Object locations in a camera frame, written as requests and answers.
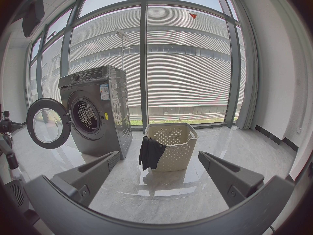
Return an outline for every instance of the street lamp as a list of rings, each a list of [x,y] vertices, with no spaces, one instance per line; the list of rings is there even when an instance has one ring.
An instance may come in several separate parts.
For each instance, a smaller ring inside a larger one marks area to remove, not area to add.
[[[131,41],[129,40],[127,34],[122,31],[119,28],[114,27],[114,29],[116,30],[116,34],[122,38],[122,70],[124,70],[124,38],[126,41],[128,41],[131,44]]]

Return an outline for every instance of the energy label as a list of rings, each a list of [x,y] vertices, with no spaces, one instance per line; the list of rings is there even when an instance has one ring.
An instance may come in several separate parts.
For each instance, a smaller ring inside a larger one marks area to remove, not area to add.
[[[100,84],[100,94],[101,100],[110,100],[108,84]]]

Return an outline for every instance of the grass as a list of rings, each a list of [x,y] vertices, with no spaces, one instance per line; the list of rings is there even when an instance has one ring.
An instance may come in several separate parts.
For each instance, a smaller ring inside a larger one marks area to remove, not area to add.
[[[219,123],[224,122],[223,118],[212,118],[212,119],[186,119],[186,120],[159,120],[154,121],[150,120],[149,123],[189,123],[189,124],[199,124],[199,123]],[[139,125],[142,126],[142,120],[131,120],[131,125]]]

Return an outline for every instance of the building exterior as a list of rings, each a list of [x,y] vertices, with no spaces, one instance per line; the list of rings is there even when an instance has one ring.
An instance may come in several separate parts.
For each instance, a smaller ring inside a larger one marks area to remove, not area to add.
[[[149,121],[222,122],[229,98],[231,53],[224,19],[192,10],[154,6],[147,17],[147,78]],[[101,65],[122,68],[121,39],[114,27],[125,31],[132,49],[124,50],[128,103],[132,124],[140,125],[139,74],[140,8],[120,10],[74,28],[69,53],[69,73]],[[241,83],[235,117],[245,87],[245,50],[241,48]],[[63,37],[42,56],[44,97],[58,101]]]

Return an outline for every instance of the washing machine door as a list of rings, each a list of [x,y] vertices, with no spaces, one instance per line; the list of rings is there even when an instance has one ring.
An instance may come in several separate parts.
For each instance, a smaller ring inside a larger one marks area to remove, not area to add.
[[[52,98],[40,98],[30,106],[26,125],[34,142],[46,149],[60,147],[71,132],[68,111]]]

